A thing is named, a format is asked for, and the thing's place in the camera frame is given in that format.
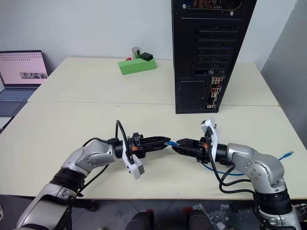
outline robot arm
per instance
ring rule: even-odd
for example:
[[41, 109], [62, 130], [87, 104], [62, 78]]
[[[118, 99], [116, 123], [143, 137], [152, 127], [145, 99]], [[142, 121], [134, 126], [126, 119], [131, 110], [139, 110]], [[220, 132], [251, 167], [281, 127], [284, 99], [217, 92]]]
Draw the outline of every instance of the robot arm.
[[[124, 140], [117, 137], [118, 126]], [[115, 138], [107, 141], [92, 138], [65, 160], [50, 183], [44, 186], [20, 216], [17, 229], [71, 229], [73, 201], [81, 196], [80, 192], [88, 185], [84, 185], [84, 180], [94, 168], [105, 166], [103, 172], [109, 164], [123, 159], [129, 173], [138, 179], [144, 173], [139, 158], [144, 158], [147, 152], [164, 149], [169, 140], [165, 137], [144, 138], [138, 133], [127, 138], [121, 123], [117, 121]]]
[[[255, 199], [254, 213], [265, 226], [264, 229], [281, 230], [295, 229], [301, 230], [295, 208], [291, 205], [291, 200], [287, 192], [287, 187], [283, 179], [284, 168], [280, 161], [271, 155], [258, 153], [255, 149], [229, 143], [228, 145], [218, 144], [218, 132], [213, 118], [201, 124], [205, 137], [200, 141], [182, 139], [177, 141], [179, 145], [172, 148], [179, 154], [195, 157], [198, 162], [211, 163], [215, 168], [214, 161], [223, 165], [231, 165], [231, 170], [246, 175], [249, 180], [238, 180], [233, 183], [224, 183], [227, 176], [219, 178], [220, 190], [226, 193], [251, 192]], [[237, 184], [238, 182], [251, 182], [254, 192], [251, 190], [226, 191], [222, 186]]]

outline laptop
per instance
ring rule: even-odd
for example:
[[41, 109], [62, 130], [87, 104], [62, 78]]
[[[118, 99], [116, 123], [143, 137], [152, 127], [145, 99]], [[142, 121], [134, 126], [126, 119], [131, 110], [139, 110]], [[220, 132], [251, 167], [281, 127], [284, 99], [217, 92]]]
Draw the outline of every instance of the laptop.
[[0, 51], [0, 117], [15, 116], [47, 77], [42, 51]]

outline desk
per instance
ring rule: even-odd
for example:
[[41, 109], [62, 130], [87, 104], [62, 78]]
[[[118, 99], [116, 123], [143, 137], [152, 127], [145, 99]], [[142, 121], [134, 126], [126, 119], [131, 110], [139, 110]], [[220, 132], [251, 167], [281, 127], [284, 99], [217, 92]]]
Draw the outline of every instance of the desk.
[[[307, 197], [307, 178], [299, 177], [306, 167], [307, 151], [280, 107], [223, 105], [217, 114], [176, 115], [174, 105], [124, 103], [27, 103], [0, 135], [0, 194], [37, 195], [87, 139], [113, 137], [116, 119], [129, 136], [139, 132], [145, 137], [178, 140], [199, 139], [203, 135], [200, 123], [209, 116], [218, 125], [220, 143], [245, 144], [276, 157], [293, 150], [294, 155], [282, 161], [284, 178], [291, 198]], [[84, 197], [251, 198], [246, 193], [222, 194], [211, 171], [171, 148], [148, 153], [142, 162], [145, 174], [136, 181], [122, 160], [111, 164], [84, 190]], [[251, 187], [243, 183], [240, 188]]]
[[[114, 58], [65, 59], [29, 99], [30, 102], [175, 104], [173, 61], [157, 69], [121, 75]], [[222, 105], [278, 105], [253, 62], [237, 63]]]

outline computer case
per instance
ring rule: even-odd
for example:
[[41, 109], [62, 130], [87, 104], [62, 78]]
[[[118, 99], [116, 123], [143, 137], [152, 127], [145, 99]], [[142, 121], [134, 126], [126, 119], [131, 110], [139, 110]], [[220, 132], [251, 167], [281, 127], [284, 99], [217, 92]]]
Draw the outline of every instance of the computer case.
[[172, 0], [177, 114], [218, 112], [256, 1]]

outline green block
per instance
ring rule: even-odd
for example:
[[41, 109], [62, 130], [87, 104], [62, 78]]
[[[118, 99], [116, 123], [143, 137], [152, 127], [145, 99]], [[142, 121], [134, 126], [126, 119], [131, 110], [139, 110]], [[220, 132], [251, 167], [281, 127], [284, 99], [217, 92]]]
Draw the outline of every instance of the green block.
[[151, 59], [150, 61], [145, 61], [141, 58], [138, 58], [130, 61], [121, 61], [118, 63], [118, 65], [123, 75], [156, 68], [155, 59]]

